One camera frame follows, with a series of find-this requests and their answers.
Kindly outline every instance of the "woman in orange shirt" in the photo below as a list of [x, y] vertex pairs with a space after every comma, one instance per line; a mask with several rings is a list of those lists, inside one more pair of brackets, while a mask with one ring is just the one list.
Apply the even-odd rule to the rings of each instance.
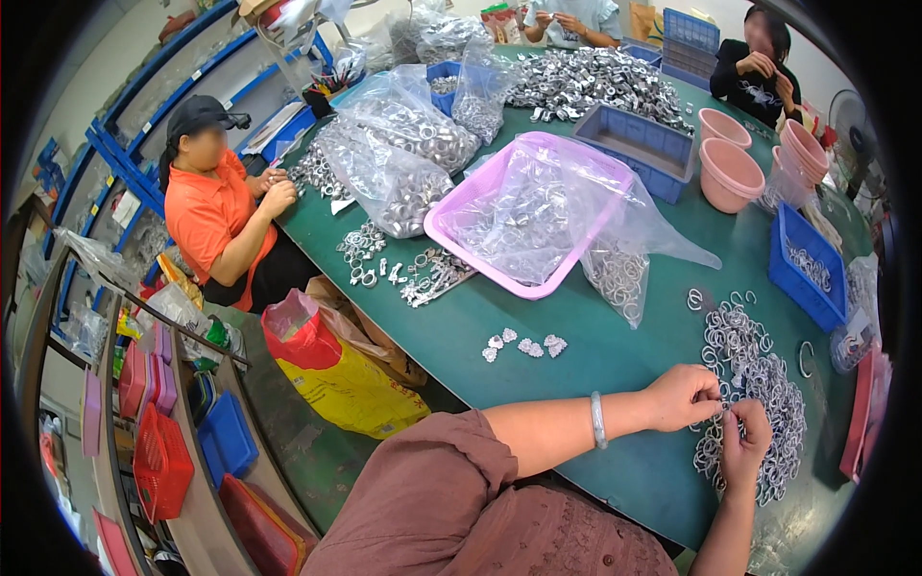
[[227, 147], [226, 131], [249, 123], [211, 96], [180, 104], [167, 124], [160, 190], [167, 230], [205, 300], [260, 314], [321, 272], [272, 221], [298, 199], [285, 171], [248, 176]]

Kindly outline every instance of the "orange shirt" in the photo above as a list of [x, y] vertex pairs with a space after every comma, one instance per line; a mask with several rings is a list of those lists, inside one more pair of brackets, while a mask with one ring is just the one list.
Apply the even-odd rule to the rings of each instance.
[[[246, 169], [228, 150], [215, 168], [217, 179], [170, 166], [170, 183], [167, 186], [163, 210], [166, 213], [167, 231], [172, 236], [183, 259], [198, 277], [198, 284], [204, 285], [211, 277], [208, 270], [215, 258], [243, 231], [247, 221], [256, 211], [256, 201], [250, 187], [243, 180]], [[253, 260], [247, 273], [246, 290], [240, 301], [234, 304], [248, 312], [253, 306], [253, 272], [266, 254], [276, 244], [278, 232], [270, 226], [263, 247]]]

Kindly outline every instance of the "woman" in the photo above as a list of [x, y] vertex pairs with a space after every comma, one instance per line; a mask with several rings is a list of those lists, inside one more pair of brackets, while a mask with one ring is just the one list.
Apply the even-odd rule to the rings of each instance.
[[205, 300], [261, 314], [320, 271], [272, 222], [298, 199], [285, 171], [248, 176], [227, 147], [226, 130], [248, 124], [210, 96], [180, 104], [167, 124], [160, 190], [167, 230]]
[[525, 35], [532, 42], [548, 35], [548, 46], [621, 45], [618, 5], [611, 0], [533, 0], [525, 16]]
[[[682, 364], [641, 392], [433, 414], [378, 446], [301, 575], [676, 574], [635, 524], [558, 488], [511, 484], [619, 436], [720, 414], [718, 390], [711, 371]], [[692, 575], [743, 574], [749, 561], [772, 429], [758, 400], [722, 418], [727, 489]]]
[[711, 94], [755, 116], [768, 126], [782, 113], [803, 123], [800, 85], [784, 65], [791, 33], [781, 18], [753, 6], [743, 19], [745, 42], [724, 40], [711, 75]]

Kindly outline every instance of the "pink basket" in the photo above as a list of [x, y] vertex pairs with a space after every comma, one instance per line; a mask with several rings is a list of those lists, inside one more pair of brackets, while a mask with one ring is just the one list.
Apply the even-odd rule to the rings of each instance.
[[[631, 172], [627, 164], [610, 156], [606, 156], [601, 152], [596, 152], [590, 147], [545, 132], [528, 132], [519, 135], [516, 139], [521, 137], [527, 137], [529, 141], [539, 146], [556, 147], [561, 150], [566, 149], [574, 154], [592, 156], [597, 165], [606, 169], [609, 177], [623, 183], [624, 190], [627, 190], [632, 185], [633, 172]], [[472, 268], [509, 290], [515, 294], [515, 296], [527, 300], [538, 300], [551, 294], [557, 289], [563, 279], [566, 278], [573, 266], [579, 261], [580, 256], [583, 255], [583, 252], [588, 248], [589, 242], [598, 235], [602, 230], [602, 226], [604, 226], [614, 214], [615, 209], [620, 204], [621, 197], [617, 194], [611, 196], [605, 208], [586, 233], [585, 238], [579, 241], [570, 253], [561, 260], [561, 263], [550, 275], [547, 282], [540, 286], [524, 286], [508, 277], [500, 270], [497, 270], [490, 264], [479, 259], [467, 249], [458, 245], [449, 236], [449, 228], [445, 225], [446, 222], [451, 222], [453, 218], [452, 215], [461, 210], [467, 203], [477, 198], [495, 196], [500, 192], [502, 181], [506, 173], [506, 167], [509, 165], [509, 159], [512, 156], [514, 147], [515, 140], [507, 144], [502, 150], [497, 152], [495, 156], [484, 162], [483, 166], [458, 184], [453, 191], [448, 193], [442, 201], [429, 211], [429, 214], [426, 215], [426, 219], [423, 222], [423, 228], [430, 238], [441, 244], [448, 252], [464, 260]]]

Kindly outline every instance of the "hand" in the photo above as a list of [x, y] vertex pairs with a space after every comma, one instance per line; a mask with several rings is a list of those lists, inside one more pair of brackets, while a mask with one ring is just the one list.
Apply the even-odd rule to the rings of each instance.
[[[739, 437], [737, 422], [746, 427], [746, 438]], [[755, 490], [759, 466], [772, 443], [772, 427], [765, 416], [762, 402], [747, 398], [734, 403], [721, 423], [724, 426], [724, 453], [720, 472], [727, 481], [727, 490]]]
[[753, 52], [737, 62], [737, 74], [740, 76], [747, 72], [758, 72], [766, 78], [772, 77], [777, 72], [772, 59], [761, 52]]
[[542, 30], [548, 29], [548, 26], [550, 26], [550, 23], [553, 21], [554, 18], [551, 18], [546, 10], [539, 10], [535, 13], [535, 24]]
[[701, 364], [676, 364], [640, 392], [650, 412], [647, 428], [673, 432], [720, 414], [720, 387]]
[[561, 12], [554, 12], [554, 19], [561, 23], [563, 29], [569, 30], [570, 32], [576, 32], [580, 36], [585, 36], [587, 28], [579, 21], [579, 18], [573, 16], [572, 14], [563, 14]]
[[265, 194], [269, 191], [269, 187], [276, 182], [282, 182], [283, 180], [288, 179], [288, 173], [281, 168], [266, 168], [263, 170], [262, 176], [257, 180], [259, 181], [259, 192]]
[[778, 91], [778, 96], [781, 97], [781, 101], [785, 104], [785, 113], [790, 114], [794, 111], [794, 85], [791, 83], [791, 79], [781, 74], [780, 71], [775, 73], [777, 74], [777, 80], [774, 83], [774, 89]]
[[294, 204], [297, 199], [298, 191], [295, 189], [294, 183], [289, 180], [283, 180], [269, 186], [268, 192], [266, 192], [256, 211], [272, 219], [284, 212], [285, 208]]

